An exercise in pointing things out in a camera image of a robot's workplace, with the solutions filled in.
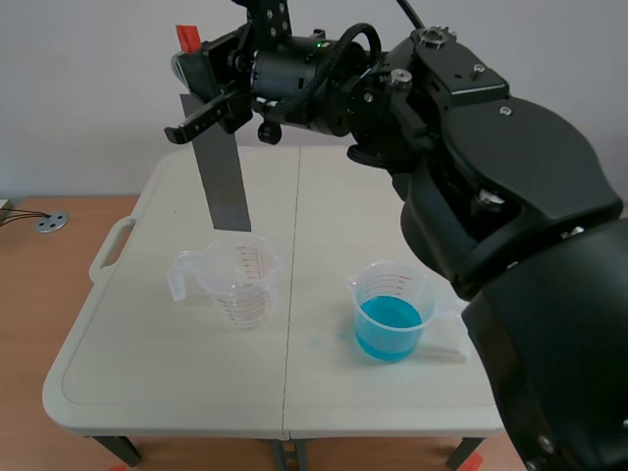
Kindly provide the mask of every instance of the orange tape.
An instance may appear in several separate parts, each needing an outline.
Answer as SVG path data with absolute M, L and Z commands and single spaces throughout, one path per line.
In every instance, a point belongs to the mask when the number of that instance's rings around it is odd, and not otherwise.
M 473 453 L 469 456 L 462 466 L 458 468 L 458 471 L 478 471 L 480 466 L 484 463 L 484 458 L 478 453 Z

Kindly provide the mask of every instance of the cup rim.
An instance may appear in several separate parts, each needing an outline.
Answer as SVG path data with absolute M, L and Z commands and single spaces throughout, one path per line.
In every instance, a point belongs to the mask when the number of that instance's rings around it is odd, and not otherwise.
M 391 327 L 391 326 L 387 326 L 386 324 L 382 324 L 381 322 L 376 321 L 371 316 L 369 316 L 366 312 L 364 312 L 362 307 L 358 304 L 357 297 L 355 296 L 355 286 L 357 285 L 357 280 L 359 280 L 371 268 L 379 266 L 379 265 L 384 265 L 384 264 L 399 265 L 399 266 L 402 266 L 404 268 L 407 268 L 409 270 L 412 270 L 412 271 L 417 272 L 417 273 L 420 274 L 420 276 L 423 279 L 423 281 L 425 283 L 427 283 L 427 285 L 430 287 L 430 289 L 433 292 L 434 304 L 435 305 L 434 305 L 434 313 L 432 314 L 432 316 L 430 316 L 430 319 L 428 319 L 427 321 L 421 320 L 421 324 L 419 324 L 418 326 L 413 326 L 413 327 Z M 394 261 L 383 260 L 383 261 L 373 262 L 373 263 L 369 264 L 366 268 L 364 268 L 364 270 L 362 270 L 359 273 L 359 275 L 356 275 L 354 277 L 350 277 L 348 279 L 347 287 L 351 291 L 351 297 L 352 297 L 352 300 L 353 300 L 353 306 L 355 307 L 355 309 L 357 309 L 357 311 L 360 313 L 360 315 L 362 315 L 368 322 L 370 322 L 371 324 L 374 324 L 375 326 L 377 326 L 379 328 L 385 329 L 387 331 L 392 331 L 392 332 L 414 332 L 414 331 L 418 331 L 420 329 L 425 329 L 434 320 L 434 318 L 439 316 L 439 310 L 437 309 L 437 304 L 438 304 L 438 297 L 436 295 L 437 291 L 436 291 L 436 289 L 434 287 L 434 283 L 429 278 L 430 278 L 430 276 L 425 271 L 423 271 L 420 268 L 417 268 L 415 266 L 412 266 L 412 265 L 409 265 L 409 264 L 403 263 L 403 262 L 394 262 Z

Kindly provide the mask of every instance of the metal bracket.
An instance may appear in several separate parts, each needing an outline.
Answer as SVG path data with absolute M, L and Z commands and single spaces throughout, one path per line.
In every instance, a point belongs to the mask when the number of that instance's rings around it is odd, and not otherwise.
M 53 233 L 68 224 L 69 220 L 70 216 L 68 216 L 68 213 L 55 211 L 54 213 L 50 213 L 49 217 L 44 216 L 38 219 L 34 228 L 37 232 L 42 234 Z

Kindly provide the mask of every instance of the black cable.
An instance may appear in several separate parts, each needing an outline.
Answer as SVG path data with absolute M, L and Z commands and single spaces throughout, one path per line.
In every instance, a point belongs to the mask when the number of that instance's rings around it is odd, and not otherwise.
M 0 208 L 0 212 L 2 211 L 7 211 L 8 213 L 36 214 L 36 215 L 46 217 L 46 218 L 50 217 L 48 213 L 42 213 L 41 211 L 30 211 L 29 209 Z
M 3 222 L 2 224 L 0 224 L 0 228 L 2 226 L 6 226 L 7 224 L 11 224 L 15 221 L 19 221 L 20 219 L 32 219 L 32 218 L 41 218 L 41 215 L 39 214 L 24 214 L 22 216 L 13 216 L 13 219 L 9 219 L 9 221 Z
M 401 10 L 403 10 L 403 13 L 405 13 L 405 16 L 408 17 L 408 20 L 410 20 L 410 22 L 416 29 L 425 27 L 408 0 L 396 0 L 396 3 L 399 4 L 399 7 L 401 7 Z
M 325 79 L 332 73 L 334 67 L 338 64 L 346 49 L 353 42 L 353 39 L 359 34 L 364 34 L 369 41 L 369 46 L 371 48 L 371 53 L 369 55 L 371 63 L 370 66 L 373 67 L 377 64 L 380 54 L 382 54 L 382 41 L 380 41 L 380 36 L 377 34 L 377 31 L 371 25 L 367 25 L 366 23 L 353 25 L 340 37 L 334 47 L 334 51 L 319 66 L 312 80 L 303 87 L 301 92 L 293 96 L 290 101 L 280 103 L 274 108 L 269 108 L 266 112 L 266 116 L 272 121 L 273 119 L 281 121 L 285 115 L 298 110 L 310 101 L 314 96 L 314 93 L 316 93 L 316 90 L 318 90 Z

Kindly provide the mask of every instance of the table handle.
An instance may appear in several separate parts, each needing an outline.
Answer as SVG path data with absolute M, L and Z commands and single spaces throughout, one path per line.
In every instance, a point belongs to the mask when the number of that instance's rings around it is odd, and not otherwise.
M 107 234 L 105 241 L 98 250 L 94 261 L 89 266 L 89 277 L 96 283 L 101 273 L 115 265 L 115 263 L 109 263 L 113 254 L 120 248 L 120 243 L 123 240 L 127 232 L 132 231 L 137 223 L 137 218 L 134 216 L 126 216 L 116 224 L 113 225 L 111 231 Z

